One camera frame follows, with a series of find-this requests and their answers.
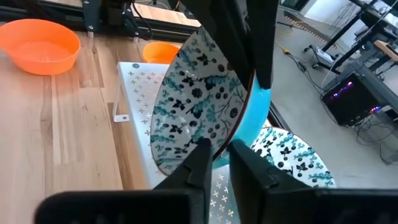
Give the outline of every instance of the orange bowl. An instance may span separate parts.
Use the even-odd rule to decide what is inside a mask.
[[[165,42],[151,42],[145,45],[142,57],[145,63],[172,63],[179,48]]]
[[[21,19],[0,27],[0,47],[19,68],[36,75],[58,75],[76,62],[80,40],[50,21]]]

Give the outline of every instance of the floral pattern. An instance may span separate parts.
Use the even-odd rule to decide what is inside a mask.
[[[155,101],[150,143],[159,169],[170,175],[201,138],[216,152],[233,134],[245,99],[236,73],[199,28],[170,64]]]
[[[263,128],[251,148],[308,186],[335,187],[330,171],[313,148],[286,130]]]

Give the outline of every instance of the wooden countertop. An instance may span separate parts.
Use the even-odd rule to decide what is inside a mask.
[[[179,12],[137,8],[146,18],[199,26]],[[147,42],[78,35],[76,65],[55,77],[29,75],[0,50],[0,223],[32,223],[38,203],[56,192],[147,187],[131,125],[110,117],[116,64],[141,62]]]
[[[398,55],[387,47],[388,43],[377,40],[374,42],[374,45],[378,47],[381,51],[383,51],[386,55],[390,56],[393,62],[398,62]]]

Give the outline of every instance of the power strip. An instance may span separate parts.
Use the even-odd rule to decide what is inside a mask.
[[[317,50],[315,51],[315,53],[317,54],[318,58],[322,58],[324,61],[328,62],[330,65],[334,62],[334,60],[328,53],[324,52],[323,50],[321,50],[318,47],[317,47]]]

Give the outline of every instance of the concrete floor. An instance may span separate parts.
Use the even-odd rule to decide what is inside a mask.
[[[277,27],[276,40],[291,54],[305,62],[312,58],[312,53],[304,53],[304,48],[310,44],[317,46],[324,44],[302,30],[294,29],[290,36],[279,32],[287,32],[286,29],[283,26]],[[313,62],[314,59],[307,63],[307,68],[313,81],[320,85],[328,71],[322,68],[312,69]],[[398,80],[396,76],[390,75],[396,74],[396,69],[395,71],[392,69],[386,75],[385,83],[398,91]],[[398,187],[398,167],[394,164],[387,166],[381,161],[378,144],[363,146],[356,141],[356,132],[353,129],[343,128],[334,123],[322,106],[319,93],[278,46],[275,46],[274,50],[272,90],[272,101],[291,130],[319,153],[339,187],[378,189]],[[385,128],[371,128],[367,138],[380,139],[386,133],[388,134],[388,131]],[[398,149],[394,147],[396,143],[397,139],[394,136],[381,143],[384,157]]]

